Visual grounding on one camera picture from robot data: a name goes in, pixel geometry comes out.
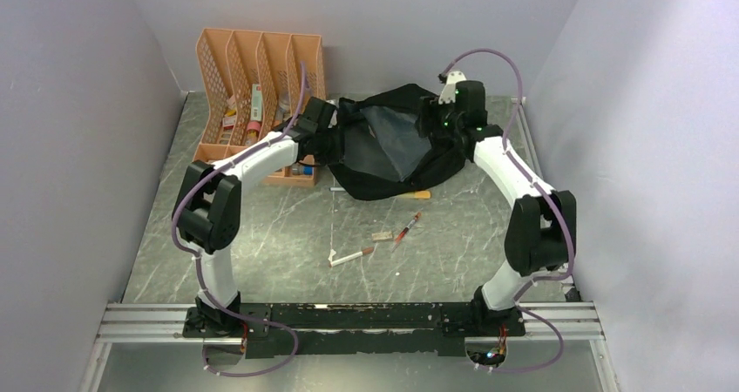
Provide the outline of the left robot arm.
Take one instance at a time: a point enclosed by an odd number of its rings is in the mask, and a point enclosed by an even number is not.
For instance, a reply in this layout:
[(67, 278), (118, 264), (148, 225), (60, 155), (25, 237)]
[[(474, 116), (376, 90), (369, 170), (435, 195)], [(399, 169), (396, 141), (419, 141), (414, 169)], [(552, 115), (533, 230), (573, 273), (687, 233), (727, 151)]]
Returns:
[(186, 169), (172, 215), (175, 246), (191, 254), (199, 292), (196, 308), (207, 327), (232, 331), (243, 321), (230, 246), (241, 227), (244, 191), (279, 168), (335, 150), (331, 119), (337, 108), (310, 98), (302, 113), (226, 159), (194, 161)]

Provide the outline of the black student backpack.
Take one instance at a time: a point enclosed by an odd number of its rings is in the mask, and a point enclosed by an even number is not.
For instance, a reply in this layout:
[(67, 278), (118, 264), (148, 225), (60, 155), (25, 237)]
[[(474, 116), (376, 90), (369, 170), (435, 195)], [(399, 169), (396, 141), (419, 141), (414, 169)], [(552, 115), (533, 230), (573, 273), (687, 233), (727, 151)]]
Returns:
[(426, 190), (460, 172), (466, 158), (448, 139), (421, 137), (422, 98), (435, 94), (405, 84), (363, 100), (339, 98), (332, 130), (342, 142), (337, 160), (323, 159), (338, 184), (358, 200)]

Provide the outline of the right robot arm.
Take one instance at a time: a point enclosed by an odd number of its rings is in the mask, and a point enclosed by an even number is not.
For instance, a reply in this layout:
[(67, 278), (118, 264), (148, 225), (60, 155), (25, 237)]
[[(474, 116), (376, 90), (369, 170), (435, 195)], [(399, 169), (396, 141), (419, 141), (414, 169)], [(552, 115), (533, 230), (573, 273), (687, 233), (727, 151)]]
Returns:
[(448, 139), (457, 152), (487, 174), (504, 195), (511, 215), (505, 261), (475, 293), (480, 319), (498, 318), (540, 281), (569, 277), (575, 257), (576, 199), (546, 183), (513, 149), (505, 132), (487, 121), (485, 87), (460, 71), (444, 75), (435, 98), (425, 98), (417, 128), (421, 135)]

